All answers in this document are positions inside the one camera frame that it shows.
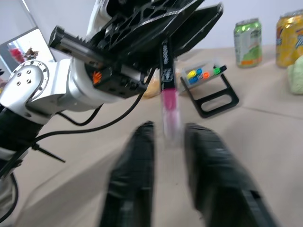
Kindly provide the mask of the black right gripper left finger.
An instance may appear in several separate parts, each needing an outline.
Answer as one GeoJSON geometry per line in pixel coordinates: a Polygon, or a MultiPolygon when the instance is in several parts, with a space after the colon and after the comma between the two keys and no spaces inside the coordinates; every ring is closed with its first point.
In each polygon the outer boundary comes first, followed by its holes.
{"type": "Polygon", "coordinates": [[[114,164],[99,227],[152,227],[154,123],[133,132],[114,164]]]}

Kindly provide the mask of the pale green soft object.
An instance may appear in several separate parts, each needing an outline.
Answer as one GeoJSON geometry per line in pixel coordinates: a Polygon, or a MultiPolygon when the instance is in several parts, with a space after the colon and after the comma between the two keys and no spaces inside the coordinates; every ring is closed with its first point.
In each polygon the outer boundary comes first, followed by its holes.
{"type": "Polygon", "coordinates": [[[287,68],[290,91],[295,95],[303,95],[303,55],[287,68]]]}

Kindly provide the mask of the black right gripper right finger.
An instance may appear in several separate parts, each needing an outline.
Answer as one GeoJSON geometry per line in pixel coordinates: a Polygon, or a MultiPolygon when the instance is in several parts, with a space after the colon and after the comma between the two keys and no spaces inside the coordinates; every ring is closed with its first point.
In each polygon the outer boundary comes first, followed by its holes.
{"type": "Polygon", "coordinates": [[[249,172],[211,129],[185,125],[188,185],[205,227],[280,227],[249,172]]]}

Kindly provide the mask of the yellow drink can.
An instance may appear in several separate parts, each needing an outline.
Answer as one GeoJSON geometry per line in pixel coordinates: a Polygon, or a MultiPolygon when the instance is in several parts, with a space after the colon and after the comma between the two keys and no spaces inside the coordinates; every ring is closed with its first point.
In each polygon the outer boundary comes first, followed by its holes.
{"type": "Polygon", "coordinates": [[[276,24],[276,64],[287,68],[303,55],[303,9],[280,16],[276,24]]]}

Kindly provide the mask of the yellow orange bread piece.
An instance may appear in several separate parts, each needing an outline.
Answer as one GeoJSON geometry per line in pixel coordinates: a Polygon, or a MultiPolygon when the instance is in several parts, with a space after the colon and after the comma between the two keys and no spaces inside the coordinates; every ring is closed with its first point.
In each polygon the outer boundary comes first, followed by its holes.
{"type": "Polygon", "coordinates": [[[160,94],[160,70],[156,69],[146,91],[143,94],[144,99],[149,99],[160,94]]]}

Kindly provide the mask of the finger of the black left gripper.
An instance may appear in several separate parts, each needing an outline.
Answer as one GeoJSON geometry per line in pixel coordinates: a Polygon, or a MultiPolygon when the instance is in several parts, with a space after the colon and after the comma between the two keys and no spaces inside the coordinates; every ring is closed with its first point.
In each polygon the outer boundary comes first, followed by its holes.
{"type": "Polygon", "coordinates": [[[159,64],[158,48],[172,37],[204,0],[155,0],[132,14],[117,13],[90,40],[98,53],[108,54],[114,64],[146,71],[159,64]]]}
{"type": "Polygon", "coordinates": [[[222,14],[222,3],[197,9],[171,36],[174,56],[178,57],[190,51],[202,41],[222,14]]]}

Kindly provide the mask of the green drink can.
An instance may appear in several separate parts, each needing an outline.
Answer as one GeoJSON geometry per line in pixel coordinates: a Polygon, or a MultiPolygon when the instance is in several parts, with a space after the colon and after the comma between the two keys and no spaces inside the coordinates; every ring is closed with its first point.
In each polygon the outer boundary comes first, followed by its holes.
{"type": "Polygon", "coordinates": [[[237,66],[250,68],[259,65],[262,61],[262,25],[259,19],[236,23],[233,36],[237,66]]]}

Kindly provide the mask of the pink pen with black cap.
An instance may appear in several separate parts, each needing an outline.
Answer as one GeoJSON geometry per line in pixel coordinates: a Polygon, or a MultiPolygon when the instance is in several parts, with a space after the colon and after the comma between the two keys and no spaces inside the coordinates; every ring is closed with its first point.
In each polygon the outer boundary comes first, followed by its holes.
{"type": "Polygon", "coordinates": [[[160,45],[160,96],[162,103],[163,132],[166,144],[178,146],[181,143],[177,77],[171,39],[166,38],[160,45]]]}

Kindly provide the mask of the black zip tie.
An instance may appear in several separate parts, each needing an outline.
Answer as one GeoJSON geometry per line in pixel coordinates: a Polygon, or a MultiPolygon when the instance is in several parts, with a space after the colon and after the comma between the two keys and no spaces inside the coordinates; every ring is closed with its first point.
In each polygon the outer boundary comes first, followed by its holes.
{"type": "Polygon", "coordinates": [[[47,155],[47,156],[49,156],[49,157],[51,157],[51,158],[57,160],[57,161],[60,161],[60,162],[62,162],[62,163],[65,163],[65,162],[66,162],[64,159],[62,159],[62,158],[60,158],[59,156],[57,156],[57,155],[55,155],[55,154],[53,154],[53,153],[51,153],[51,152],[45,150],[44,148],[40,147],[40,146],[39,146],[38,144],[36,144],[36,143],[34,143],[34,144],[31,146],[31,148],[32,148],[33,150],[35,150],[35,151],[39,151],[39,152],[41,152],[41,153],[43,153],[43,154],[45,154],[45,155],[47,155]]]}

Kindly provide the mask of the black stand with coloured buttons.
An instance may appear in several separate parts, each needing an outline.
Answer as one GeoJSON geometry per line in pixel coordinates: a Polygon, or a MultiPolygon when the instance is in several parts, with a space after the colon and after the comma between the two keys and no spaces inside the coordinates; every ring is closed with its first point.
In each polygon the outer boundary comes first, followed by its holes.
{"type": "Polygon", "coordinates": [[[227,110],[235,107],[239,103],[238,96],[236,95],[234,89],[232,88],[229,81],[225,77],[225,74],[224,74],[225,71],[218,75],[214,74],[214,72],[213,72],[214,67],[221,67],[221,66],[223,66],[223,65],[219,64],[219,63],[215,63],[214,61],[205,61],[205,62],[201,62],[198,64],[194,64],[189,67],[184,67],[180,71],[180,83],[178,86],[178,92],[180,95],[181,94],[188,95],[188,97],[190,98],[191,102],[193,103],[195,109],[197,110],[197,112],[199,113],[199,115],[202,118],[209,118],[209,117],[212,117],[219,113],[222,113],[224,111],[227,111],[227,110]],[[196,75],[195,75],[195,77],[199,78],[199,81],[196,82],[195,84],[190,84],[188,81],[189,79],[187,78],[187,74],[190,71],[193,71],[193,70],[196,71],[199,68],[201,68],[203,70],[202,74],[196,73],[196,75]],[[210,72],[211,75],[209,78],[203,79],[202,78],[203,73],[206,71],[210,72]],[[204,96],[202,98],[195,99],[193,93],[191,92],[191,89],[196,88],[202,84],[205,84],[215,78],[220,78],[222,80],[222,82],[225,84],[225,88],[220,91],[217,91],[215,93],[212,93],[210,95],[204,96]],[[227,104],[224,104],[222,106],[219,106],[219,107],[217,107],[213,110],[209,110],[209,111],[206,111],[202,108],[203,104],[210,102],[210,101],[214,101],[216,98],[220,98],[222,96],[228,96],[231,99],[231,101],[227,104]]]}

